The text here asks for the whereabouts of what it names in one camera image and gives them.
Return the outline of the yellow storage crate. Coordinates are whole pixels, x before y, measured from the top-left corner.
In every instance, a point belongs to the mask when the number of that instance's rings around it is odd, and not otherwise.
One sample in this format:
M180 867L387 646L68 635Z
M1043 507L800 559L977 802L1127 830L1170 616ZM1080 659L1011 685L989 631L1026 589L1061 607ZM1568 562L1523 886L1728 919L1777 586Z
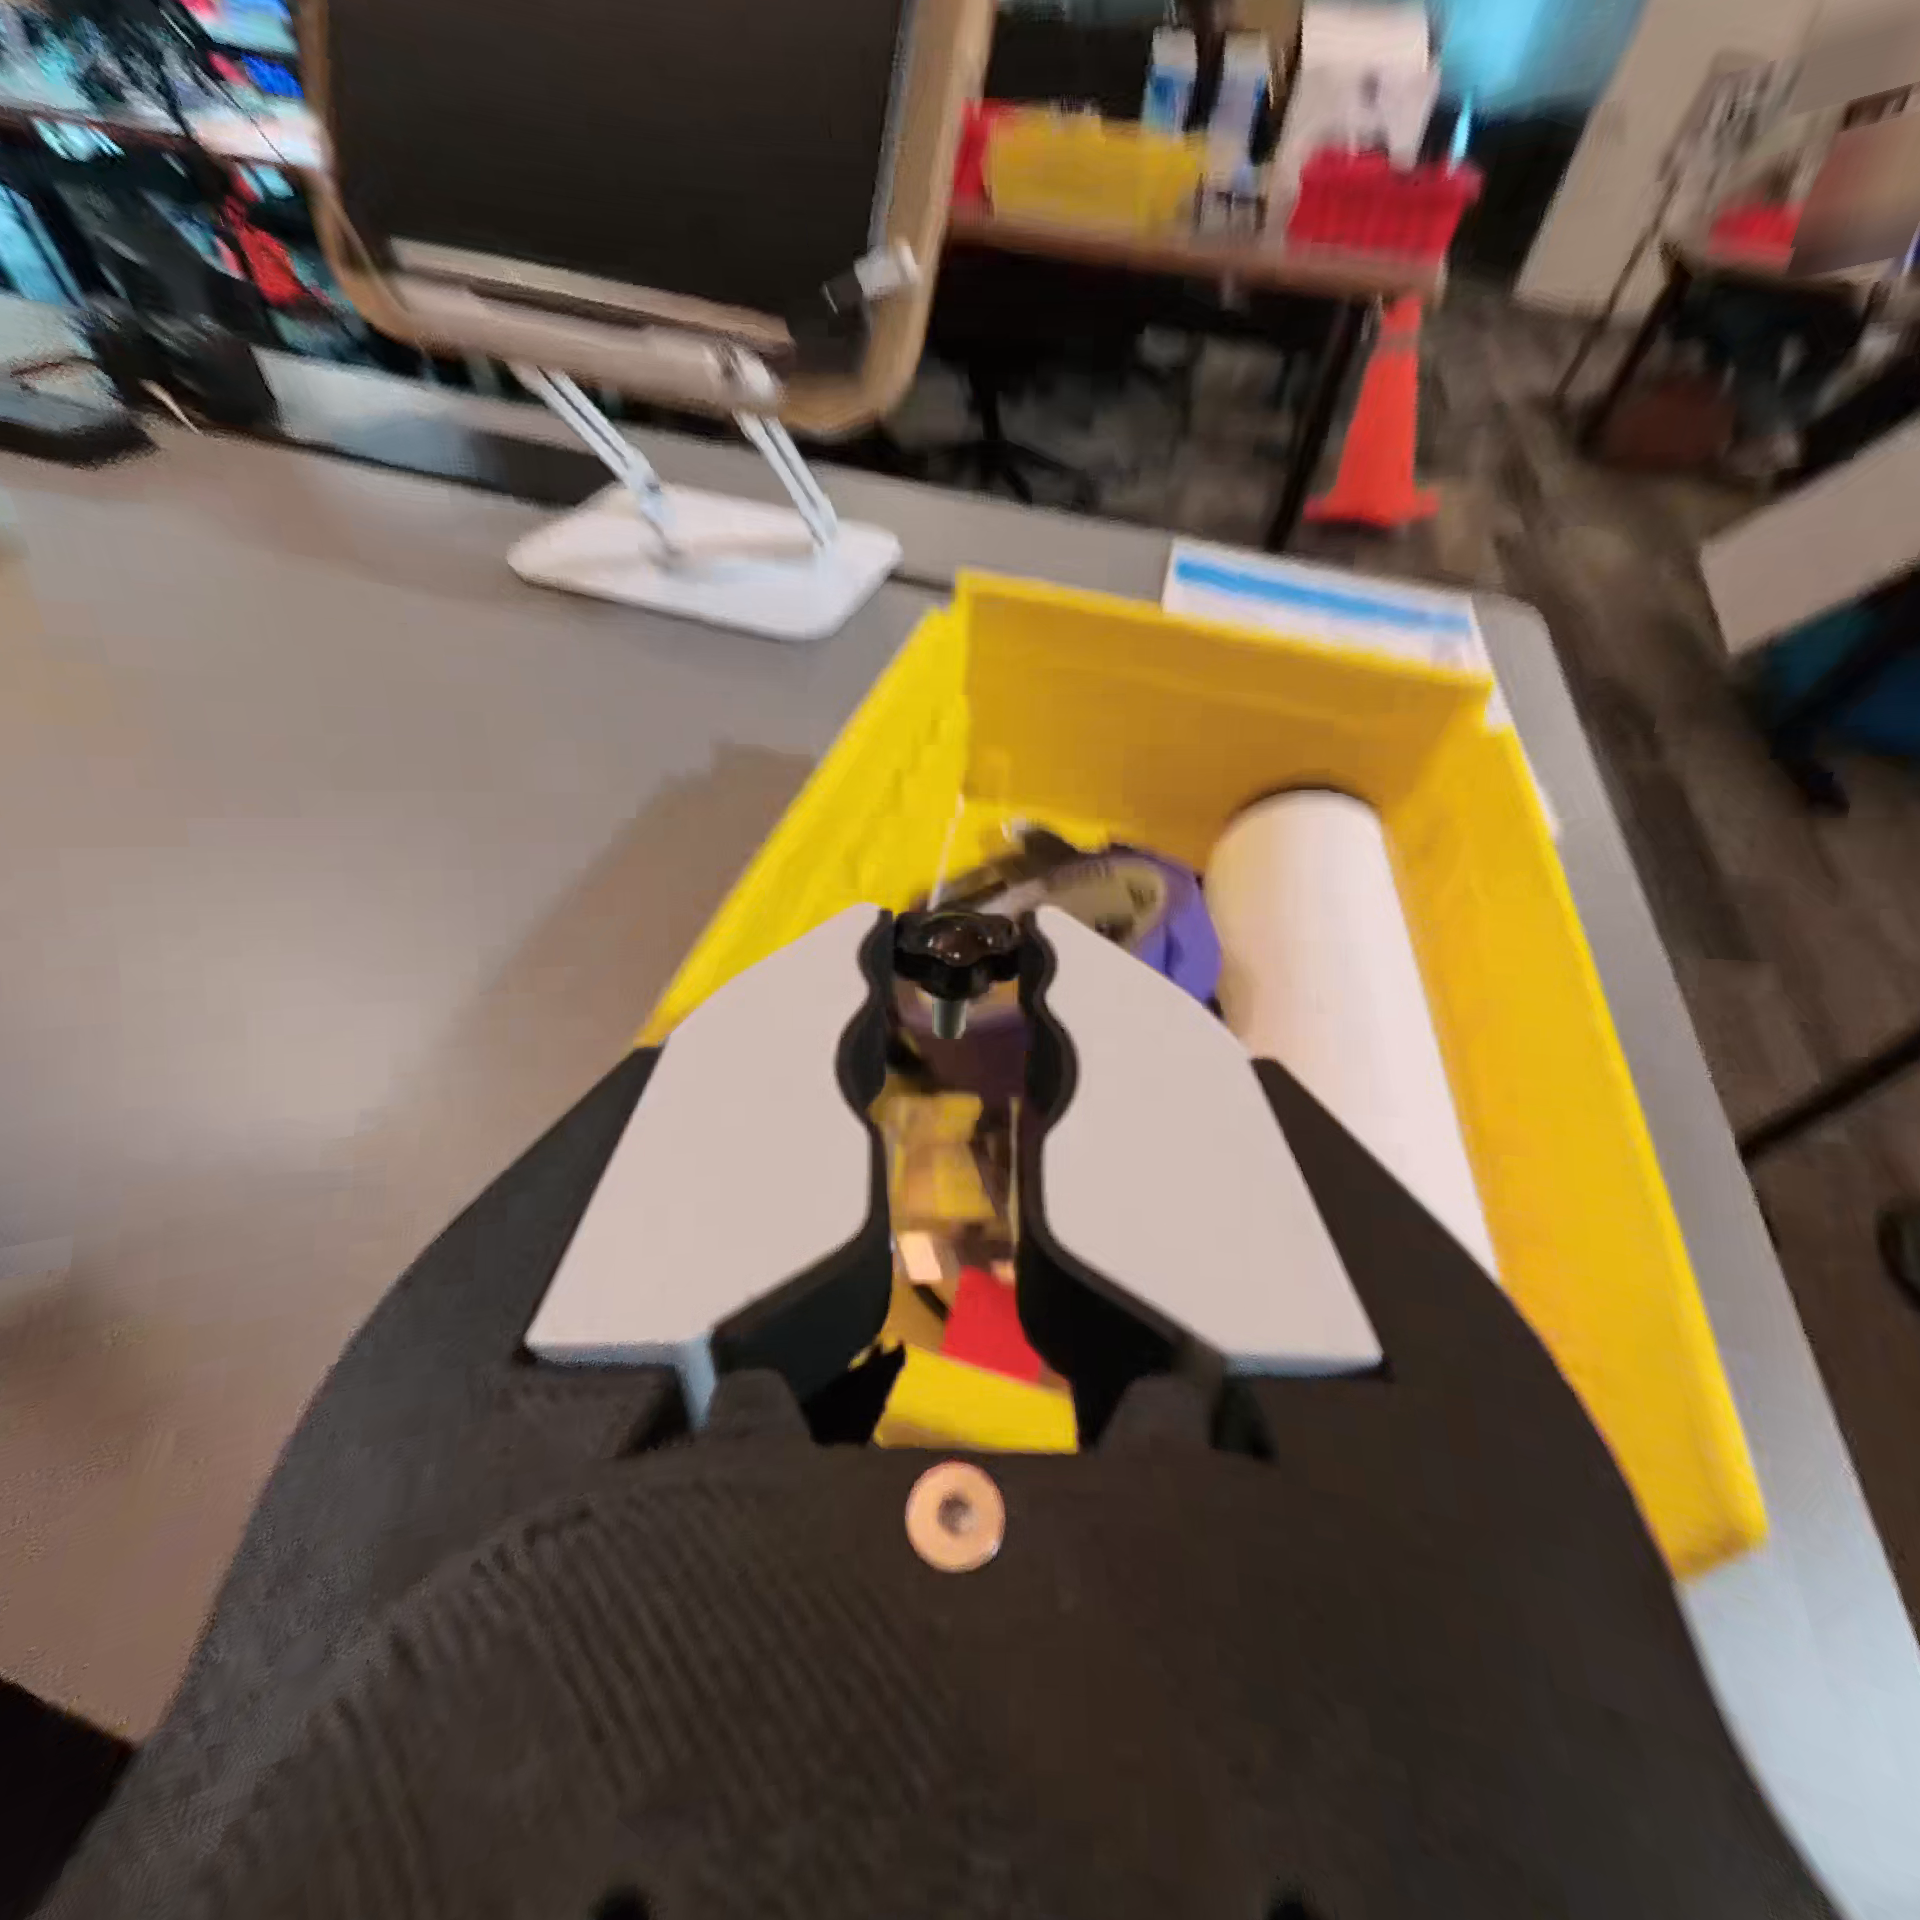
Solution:
M981 181L1009 222L1116 232L1175 232L1195 223L1210 173L1199 135L992 102Z

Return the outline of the purple tape roll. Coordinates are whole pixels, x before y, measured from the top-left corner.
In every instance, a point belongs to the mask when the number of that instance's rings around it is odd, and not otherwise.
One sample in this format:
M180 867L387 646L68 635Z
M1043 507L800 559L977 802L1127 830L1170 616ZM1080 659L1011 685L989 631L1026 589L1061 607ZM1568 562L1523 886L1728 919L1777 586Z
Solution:
M1095 912L1095 931L1217 1008L1221 941L1200 878L1179 861L1127 846L1105 847L1095 864L1113 895Z

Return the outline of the white cardboard box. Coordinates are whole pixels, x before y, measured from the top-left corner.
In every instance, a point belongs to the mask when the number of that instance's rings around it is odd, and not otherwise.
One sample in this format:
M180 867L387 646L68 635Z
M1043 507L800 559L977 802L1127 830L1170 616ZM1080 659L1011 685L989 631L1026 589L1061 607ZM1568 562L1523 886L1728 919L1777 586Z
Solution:
M1293 199L1321 152L1386 156L1411 170L1440 87L1434 15L1423 3L1307 3L1272 186Z

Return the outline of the red plastic piece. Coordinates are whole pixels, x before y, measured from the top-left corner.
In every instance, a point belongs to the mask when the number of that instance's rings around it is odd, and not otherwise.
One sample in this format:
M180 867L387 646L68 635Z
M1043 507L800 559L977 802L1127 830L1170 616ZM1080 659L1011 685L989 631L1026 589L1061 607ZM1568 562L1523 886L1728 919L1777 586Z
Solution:
M1044 1359L1023 1327L1018 1288L1001 1270L963 1267L944 1318L941 1358L1023 1384L1043 1383Z

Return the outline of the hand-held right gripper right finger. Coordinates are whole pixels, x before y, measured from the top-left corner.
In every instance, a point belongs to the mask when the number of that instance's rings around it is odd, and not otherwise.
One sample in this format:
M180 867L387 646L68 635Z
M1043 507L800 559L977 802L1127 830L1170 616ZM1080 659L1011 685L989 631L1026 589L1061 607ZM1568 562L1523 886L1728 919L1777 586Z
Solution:
M1093 1452L1130 1389L1368 1378L1380 1335L1251 1051L1061 907L1026 923L1016 1300Z

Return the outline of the cluttered background shelf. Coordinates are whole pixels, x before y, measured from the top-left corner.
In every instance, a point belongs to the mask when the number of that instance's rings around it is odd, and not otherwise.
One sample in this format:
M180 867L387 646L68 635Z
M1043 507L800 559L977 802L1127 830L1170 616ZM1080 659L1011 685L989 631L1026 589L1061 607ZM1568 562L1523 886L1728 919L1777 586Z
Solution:
M311 350L345 324L306 191L321 128L292 53L228 12L4 5L4 188L49 200L87 304Z

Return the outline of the red storage crate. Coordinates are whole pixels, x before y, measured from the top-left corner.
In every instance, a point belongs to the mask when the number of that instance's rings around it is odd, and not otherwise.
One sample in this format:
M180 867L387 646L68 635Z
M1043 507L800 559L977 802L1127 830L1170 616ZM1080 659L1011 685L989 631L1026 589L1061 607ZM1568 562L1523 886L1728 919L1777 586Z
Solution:
M1399 166L1380 151L1324 149L1303 165L1285 238L1292 250L1434 266L1449 255L1481 186L1481 170L1466 160Z

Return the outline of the brown wooden table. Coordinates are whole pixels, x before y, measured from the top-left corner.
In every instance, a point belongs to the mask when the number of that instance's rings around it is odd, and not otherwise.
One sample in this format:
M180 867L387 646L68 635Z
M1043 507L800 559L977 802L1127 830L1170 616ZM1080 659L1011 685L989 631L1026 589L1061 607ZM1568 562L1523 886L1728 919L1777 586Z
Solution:
M1293 246L1251 232L1122 230L1033 222L957 200L947 218L947 246L1041 259L1056 267L1124 271L1151 280L1200 280L1221 294L1242 293L1328 311L1325 335L1293 418L1282 487L1265 528L1265 548L1282 552L1306 523L1306 504L1328 454L1337 407L1361 350L1388 306L1432 302L1447 291L1444 259L1368 254L1343 246Z

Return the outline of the white blue printed sheet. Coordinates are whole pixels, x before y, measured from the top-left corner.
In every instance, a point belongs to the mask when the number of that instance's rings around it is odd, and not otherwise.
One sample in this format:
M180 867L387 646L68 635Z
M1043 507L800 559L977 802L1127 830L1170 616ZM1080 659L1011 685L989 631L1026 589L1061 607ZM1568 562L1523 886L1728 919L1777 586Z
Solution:
M1495 672L1466 591L1345 566L1177 539L1169 550L1159 603L1173 616L1259 628L1449 672Z

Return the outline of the white paper roll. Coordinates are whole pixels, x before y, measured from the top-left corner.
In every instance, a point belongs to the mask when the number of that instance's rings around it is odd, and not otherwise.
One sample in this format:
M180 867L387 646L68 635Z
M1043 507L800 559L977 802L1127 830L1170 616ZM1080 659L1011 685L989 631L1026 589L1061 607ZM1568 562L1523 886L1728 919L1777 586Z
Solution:
M1324 787L1265 798L1217 840L1202 895L1227 1029L1499 1279L1380 814Z

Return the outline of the black knob screw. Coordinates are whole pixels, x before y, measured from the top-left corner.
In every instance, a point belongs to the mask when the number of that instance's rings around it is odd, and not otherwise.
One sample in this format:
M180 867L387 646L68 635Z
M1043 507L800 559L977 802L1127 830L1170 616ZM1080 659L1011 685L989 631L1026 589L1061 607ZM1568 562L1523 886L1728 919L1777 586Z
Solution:
M893 922L896 982L927 1008L938 1040L961 1040L971 1008L1018 979L1025 935L1018 923L969 909L917 909Z

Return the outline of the white monitor stand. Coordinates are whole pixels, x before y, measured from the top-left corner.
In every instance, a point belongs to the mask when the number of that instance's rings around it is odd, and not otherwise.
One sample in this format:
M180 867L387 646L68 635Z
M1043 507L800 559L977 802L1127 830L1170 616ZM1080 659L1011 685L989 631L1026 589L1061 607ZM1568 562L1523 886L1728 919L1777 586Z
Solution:
M613 477L511 548L517 580L761 639L815 643L839 632L896 575L901 536L847 518L767 407L727 400L780 483L781 507L671 487L572 374L513 371Z

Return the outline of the black battery charger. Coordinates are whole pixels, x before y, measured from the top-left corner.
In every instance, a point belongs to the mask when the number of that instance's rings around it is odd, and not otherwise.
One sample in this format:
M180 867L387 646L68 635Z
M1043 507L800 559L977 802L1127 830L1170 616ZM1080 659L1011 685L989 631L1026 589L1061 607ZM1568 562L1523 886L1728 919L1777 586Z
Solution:
M79 332L125 404L156 403L192 426L232 432L275 429L282 421L253 344L227 326L93 302L83 306Z

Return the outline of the grey desk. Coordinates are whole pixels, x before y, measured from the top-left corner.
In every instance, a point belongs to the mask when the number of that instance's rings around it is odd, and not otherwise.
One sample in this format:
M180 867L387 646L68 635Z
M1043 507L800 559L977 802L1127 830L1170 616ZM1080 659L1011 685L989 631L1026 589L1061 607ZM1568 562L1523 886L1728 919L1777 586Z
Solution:
M1432 335L1434 534L1320 559L1481 613L1683 1219L1771 1534L1691 1598L1764 1782L1850 1915L1915 1915L1915 1306L1876 1216L1915 1084L1748 1174L1732 1135L1915 1016L1915 774L1817 818L1691 568L1701 498L1546 415L1544 322ZM1137 400L1119 522L823 459L903 541L787 652L517 587L506 495L426 475L530 407L279 364L295 444L156 426L4 462L4 1680L111 1734L168 1707L283 1435L409 1258L613 1063L810 765L961 568L1157 597L1251 541L1244 364L1199 450Z

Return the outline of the yellow plastic bin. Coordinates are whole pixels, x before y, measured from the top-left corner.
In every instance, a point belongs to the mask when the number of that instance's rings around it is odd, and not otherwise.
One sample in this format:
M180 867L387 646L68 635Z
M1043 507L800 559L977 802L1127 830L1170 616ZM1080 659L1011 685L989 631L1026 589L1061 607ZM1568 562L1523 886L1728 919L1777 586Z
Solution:
M1026 821L1199 867L1293 784L1384 814L1503 1272L1677 1576L1764 1546L1760 1474L1642 1098L1485 669L965 571L903 639L639 1032Z

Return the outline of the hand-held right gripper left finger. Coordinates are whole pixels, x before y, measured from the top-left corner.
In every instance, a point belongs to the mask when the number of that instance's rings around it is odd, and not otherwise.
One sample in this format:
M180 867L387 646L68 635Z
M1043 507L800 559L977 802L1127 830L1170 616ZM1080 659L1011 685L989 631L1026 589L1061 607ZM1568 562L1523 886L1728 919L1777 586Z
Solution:
M885 1080L893 919L843 907L713 991L648 1075L523 1347L659 1364L705 1423L730 1376L829 1391L893 1291Z

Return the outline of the orange traffic cone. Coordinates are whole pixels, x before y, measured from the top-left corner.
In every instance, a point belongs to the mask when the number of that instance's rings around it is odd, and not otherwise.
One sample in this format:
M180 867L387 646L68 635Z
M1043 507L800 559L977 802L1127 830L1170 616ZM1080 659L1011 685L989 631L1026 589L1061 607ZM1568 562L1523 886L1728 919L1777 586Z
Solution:
M1420 389L1425 302L1394 300L1380 316L1356 390L1330 487L1311 498L1307 523L1401 533L1439 515L1420 485Z

